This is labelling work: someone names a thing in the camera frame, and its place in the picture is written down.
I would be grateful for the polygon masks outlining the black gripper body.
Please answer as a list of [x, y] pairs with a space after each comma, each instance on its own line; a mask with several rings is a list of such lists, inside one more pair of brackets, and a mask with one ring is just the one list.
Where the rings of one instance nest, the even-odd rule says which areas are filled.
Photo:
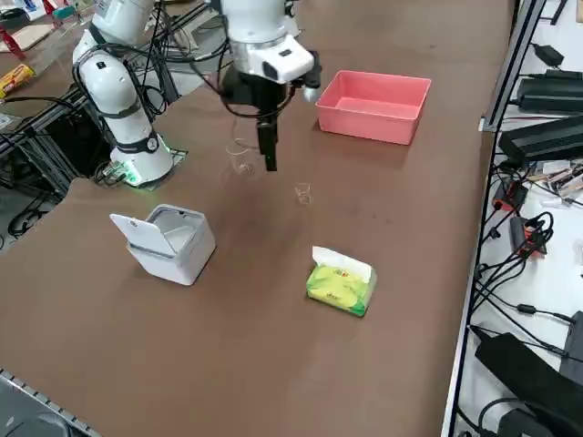
[[[279, 84], [261, 76], [244, 74], [229, 67], [220, 80], [220, 100], [234, 116], [249, 119], [277, 117], [294, 97], [294, 86]], [[254, 107], [254, 114], [241, 113], [234, 106]]]

